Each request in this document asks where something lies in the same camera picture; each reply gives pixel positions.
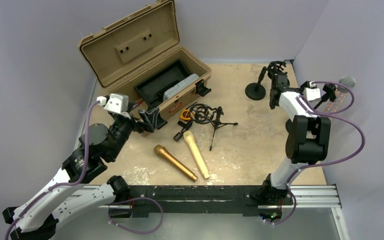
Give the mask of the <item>black round base stand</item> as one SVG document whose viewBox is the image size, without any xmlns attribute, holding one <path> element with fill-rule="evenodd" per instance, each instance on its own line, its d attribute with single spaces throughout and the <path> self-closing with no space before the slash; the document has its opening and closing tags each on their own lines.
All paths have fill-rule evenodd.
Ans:
<svg viewBox="0 0 384 240">
<path fill-rule="evenodd" d="M 266 96 L 266 89 L 262 85 L 264 77 L 267 75 L 271 80 L 271 91 L 277 96 L 281 91 L 290 86 L 287 72 L 284 72 L 287 66 L 285 61 L 272 61 L 268 66 L 264 66 L 258 76 L 258 81 L 250 83 L 245 88 L 246 96 L 254 101 L 262 100 Z"/>
</svg>

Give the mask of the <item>brown microphone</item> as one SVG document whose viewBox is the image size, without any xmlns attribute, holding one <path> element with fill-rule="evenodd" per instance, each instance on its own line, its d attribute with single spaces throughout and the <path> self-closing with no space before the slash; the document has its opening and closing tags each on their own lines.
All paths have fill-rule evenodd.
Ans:
<svg viewBox="0 0 384 240">
<path fill-rule="evenodd" d="M 164 146 L 158 144 L 154 147 L 153 151 L 160 159 L 170 163 L 190 180 L 194 182 L 198 180 L 198 176 L 176 157 L 174 157 Z"/>
</svg>

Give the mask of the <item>black tripod microphone stand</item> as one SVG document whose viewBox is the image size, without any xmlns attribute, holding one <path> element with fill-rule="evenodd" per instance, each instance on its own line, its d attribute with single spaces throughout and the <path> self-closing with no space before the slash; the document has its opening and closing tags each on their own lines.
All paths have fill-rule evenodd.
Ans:
<svg viewBox="0 0 384 240">
<path fill-rule="evenodd" d="M 221 116 L 223 115 L 224 111 L 221 106 L 214 108 L 210 107 L 207 104 L 194 103 L 189 107 L 189 116 L 194 123 L 197 123 L 199 125 L 211 124 L 213 127 L 209 151 L 212 151 L 213 149 L 215 133 L 218 129 L 228 125 L 237 126 L 239 124 L 238 122 L 222 122 Z"/>
</svg>

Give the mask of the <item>black stand for silver microphone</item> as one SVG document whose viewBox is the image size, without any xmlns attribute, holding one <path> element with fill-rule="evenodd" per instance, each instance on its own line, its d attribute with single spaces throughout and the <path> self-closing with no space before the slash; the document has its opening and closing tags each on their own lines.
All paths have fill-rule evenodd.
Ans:
<svg viewBox="0 0 384 240">
<path fill-rule="evenodd" d="M 322 90 L 325 92 L 322 96 L 320 101 L 313 107 L 315 110 L 322 104 L 327 101 L 334 102 L 336 100 L 336 94 L 335 91 L 337 90 L 337 87 L 332 83 L 326 83 Z"/>
</svg>

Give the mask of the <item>silver glitter microphone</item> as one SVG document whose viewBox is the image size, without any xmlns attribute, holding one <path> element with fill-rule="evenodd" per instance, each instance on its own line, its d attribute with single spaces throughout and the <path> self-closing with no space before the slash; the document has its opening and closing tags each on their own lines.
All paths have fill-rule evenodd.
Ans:
<svg viewBox="0 0 384 240">
<path fill-rule="evenodd" d="M 356 85 L 355 78 L 351 76 L 343 76 L 338 82 L 341 85 L 337 86 L 336 90 L 334 91 L 336 98 L 334 101 L 329 101 L 327 103 L 324 109 L 325 113 L 335 113 L 339 110 L 340 105 L 344 102 L 349 93 L 346 88 L 343 88 L 343 85 L 347 86 L 349 89 L 352 89 Z"/>
</svg>

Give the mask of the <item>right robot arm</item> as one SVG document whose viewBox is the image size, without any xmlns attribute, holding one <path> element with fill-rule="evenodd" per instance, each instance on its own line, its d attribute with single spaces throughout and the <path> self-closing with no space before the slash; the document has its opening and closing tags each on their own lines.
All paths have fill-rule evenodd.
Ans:
<svg viewBox="0 0 384 240">
<path fill-rule="evenodd" d="M 330 140 L 331 120 L 310 111 L 306 98 L 317 100 L 321 91 L 313 82 L 299 88 L 291 87 L 286 73 L 270 73 L 269 106 L 280 107 L 291 120 L 285 143 L 285 159 L 263 181 L 260 189 L 247 194 L 257 202 L 278 201 L 289 194 L 291 183 L 300 172 L 326 159 Z"/>
</svg>

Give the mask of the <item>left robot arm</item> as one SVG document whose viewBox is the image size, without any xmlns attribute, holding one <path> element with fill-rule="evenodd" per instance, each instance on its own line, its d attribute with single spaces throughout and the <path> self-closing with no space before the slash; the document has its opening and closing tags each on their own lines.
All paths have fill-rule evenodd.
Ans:
<svg viewBox="0 0 384 240">
<path fill-rule="evenodd" d="M 107 170 L 106 163 L 116 160 L 131 133 L 156 130 L 160 111 L 140 110 L 141 120 L 129 112 L 111 113 L 107 127 L 95 123 L 85 129 L 80 145 L 62 163 L 54 177 L 30 200 L 7 207 L 3 218 L 9 225 L 6 240 L 49 240 L 57 228 L 91 208 L 132 200 L 130 186 L 122 176 L 114 175 L 96 190 L 68 200 L 74 192 Z"/>
</svg>

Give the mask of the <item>cream microphone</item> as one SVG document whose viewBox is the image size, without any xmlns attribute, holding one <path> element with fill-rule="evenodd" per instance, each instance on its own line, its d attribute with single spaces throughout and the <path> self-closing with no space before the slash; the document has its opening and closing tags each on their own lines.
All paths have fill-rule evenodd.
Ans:
<svg viewBox="0 0 384 240">
<path fill-rule="evenodd" d="M 183 134 L 183 139 L 185 140 L 186 144 L 188 145 L 191 154 L 198 166 L 198 169 L 200 173 L 202 174 L 203 178 L 205 180 L 208 180 L 210 178 L 210 172 L 207 168 L 207 165 L 201 155 L 201 152 L 197 146 L 197 143 L 195 141 L 195 137 L 193 133 L 190 130 L 187 130 Z"/>
</svg>

